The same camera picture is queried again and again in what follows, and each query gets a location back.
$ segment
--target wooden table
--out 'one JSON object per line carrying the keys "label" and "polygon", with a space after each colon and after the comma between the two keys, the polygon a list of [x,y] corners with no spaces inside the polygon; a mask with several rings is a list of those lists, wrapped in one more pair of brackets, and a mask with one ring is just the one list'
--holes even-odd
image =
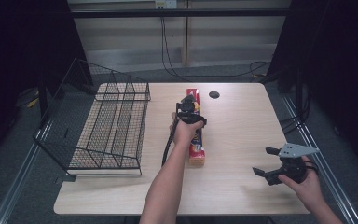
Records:
{"label": "wooden table", "polygon": [[[171,113],[187,88],[200,90],[205,165],[186,163],[179,215],[306,214],[285,185],[269,186],[252,167],[281,166],[265,147],[282,147],[285,137],[263,85],[253,83],[151,83],[145,121],[141,176],[78,176],[63,182],[54,205],[58,214],[140,215],[161,166]],[[210,91],[220,97],[212,99]]]}

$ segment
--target metal wire rack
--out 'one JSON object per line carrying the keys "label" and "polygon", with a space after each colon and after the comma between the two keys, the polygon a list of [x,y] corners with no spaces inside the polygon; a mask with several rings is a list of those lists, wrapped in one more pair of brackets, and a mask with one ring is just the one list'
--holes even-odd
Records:
{"label": "metal wire rack", "polygon": [[141,175],[149,85],[75,59],[35,142],[69,175]]}

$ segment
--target red and yellow package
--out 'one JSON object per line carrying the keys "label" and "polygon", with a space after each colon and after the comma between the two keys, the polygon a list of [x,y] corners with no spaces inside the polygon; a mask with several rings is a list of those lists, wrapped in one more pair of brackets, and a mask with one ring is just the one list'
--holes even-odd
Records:
{"label": "red and yellow package", "polygon": [[[200,115],[200,93],[198,89],[187,89],[187,95],[193,95],[196,98],[194,103],[194,113]],[[189,147],[189,164],[190,165],[203,165],[205,163],[205,150],[202,146],[202,129],[196,130],[193,140]]]}

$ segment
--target black cable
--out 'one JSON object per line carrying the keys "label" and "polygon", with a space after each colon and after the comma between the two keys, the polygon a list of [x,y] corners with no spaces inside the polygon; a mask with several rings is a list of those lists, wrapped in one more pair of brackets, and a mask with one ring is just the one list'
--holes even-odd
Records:
{"label": "black cable", "polygon": [[294,127],[294,128],[292,128],[291,130],[285,132],[284,134],[289,134],[290,132],[292,132],[292,131],[294,131],[295,129],[299,128],[299,127],[300,127],[301,125],[303,125],[303,124],[304,124],[303,122],[297,124],[296,127]]}
{"label": "black cable", "polygon": [[289,120],[291,120],[291,119],[297,119],[297,118],[298,118],[298,115],[296,115],[296,116],[294,116],[294,117],[290,117],[290,118],[288,118],[288,119],[280,119],[279,122],[280,122],[280,123],[284,123],[284,122],[289,121]]}
{"label": "black cable", "polygon": [[312,92],[310,92],[310,90],[308,90],[308,95],[307,95],[307,99],[305,101],[305,116],[304,116],[304,121],[308,118],[308,116],[310,115],[310,101],[312,99]]}
{"label": "black cable", "polygon": [[[173,73],[170,72],[170,70],[168,70],[167,66],[165,66],[165,61],[164,61],[164,43],[165,43],[165,50],[167,52],[167,57],[168,57],[168,61],[170,64],[170,67],[173,71]],[[164,18],[161,17],[161,58],[162,58],[162,65],[164,66],[165,71],[168,72],[168,74],[170,74],[171,76],[174,77],[179,77],[181,78],[183,81],[186,82],[190,82],[189,80],[179,76],[176,71],[173,69],[172,67],[172,63],[171,63],[171,57],[170,57],[170,53],[168,52],[168,43],[167,43],[167,36],[165,35],[165,21]]]}
{"label": "black cable", "polygon": [[240,73],[240,74],[237,74],[237,75],[222,75],[222,76],[193,76],[193,75],[187,75],[187,76],[182,76],[182,77],[241,77],[241,76],[244,76],[244,75],[251,74],[251,73],[254,72],[255,70],[257,70],[257,69],[259,69],[259,68],[261,68],[261,67],[264,67],[264,66],[266,66],[267,64],[269,64],[269,63],[264,63],[264,64],[258,66],[257,68],[253,69],[252,71]]}
{"label": "black cable", "polygon": [[316,164],[316,162],[313,162],[313,161],[304,161],[304,162],[307,162],[307,163],[310,163],[310,164],[312,164],[312,165],[318,166],[318,165]]}
{"label": "black cable", "polygon": [[251,80],[249,82],[253,82],[253,79],[255,77],[255,74],[253,73],[253,69],[252,69],[252,65],[254,65],[255,63],[269,63],[269,62],[252,62],[251,64],[249,64],[249,70],[252,73],[252,77],[251,77]]}
{"label": "black cable", "polygon": [[319,168],[316,168],[316,167],[314,167],[314,166],[305,166],[305,167],[306,167],[307,169],[311,169],[311,170],[315,171],[316,175],[319,174]]}
{"label": "black cable", "polygon": [[296,123],[296,120],[293,120],[293,121],[290,122],[288,125],[284,126],[284,127],[282,128],[282,130],[287,129],[288,127],[292,126],[294,123]]}
{"label": "black cable", "polygon": [[161,167],[165,164],[165,161],[167,160],[168,151],[170,150],[171,142],[175,135],[176,126],[178,125],[178,123],[179,123],[179,118],[177,117],[177,115],[175,115],[175,120],[173,121],[173,125],[172,125],[171,131],[170,131],[170,137],[168,138],[167,145],[165,146],[165,149],[164,149],[164,154],[162,155]]}
{"label": "black cable", "polygon": [[[329,9],[329,5],[330,5],[330,0],[328,0],[327,3],[326,3],[326,5],[325,5],[323,15],[322,15],[322,17],[321,17],[321,20],[320,20],[319,23],[318,23],[318,27],[317,27],[317,29],[316,29],[316,32],[314,33],[313,38],[312,38],[312,40],[311,40],[310,50],[308,50],[308,53],[307,53],[307,55],[305,56],[305,60],[304,60],[303,63],[301,63],[299,66],[303,66],[303,64],[305,64],[306,61],[308,60],[308,58],[310,57],[310,54],[311,54],[311,52],[312,52],[312,47],[313,47],[313,45],[315,44],[315,41],[316,41],[316,39],[317,39],[317,36],[318,36],[318,34],[319,34],[320,30],[321,30],[321,27],[322,27],[324,18],[325,18],[326,13],[327,13],[327,11],[328,11],[328,9]],[[307,96],[307,100],[306,100],[306,103],[307,103],[307,101],[308,101],[308,108],[307,108],[307,110],[306,110],[306,111],[308,111],[308,112],[307,112],[306,116],[303,118],[302,123],[308,118],[308,115],[310,114],[310,91],[308,92],[308,94],[309,94],[309,95]]]}

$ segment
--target dark background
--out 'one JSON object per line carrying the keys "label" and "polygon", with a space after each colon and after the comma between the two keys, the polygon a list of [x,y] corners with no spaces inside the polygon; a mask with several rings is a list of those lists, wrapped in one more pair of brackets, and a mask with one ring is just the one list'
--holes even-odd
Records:
{"label": "dark background", "polygon": [[15,120],[19,93],[43,76],[55,92],[72,60],[86,59],[66,0],[0,0],[0,140]]}
{"label": "dark background", "polygon": [[293,1],[268,75],[288,91],[298,74],[358,156],[358,1]]}

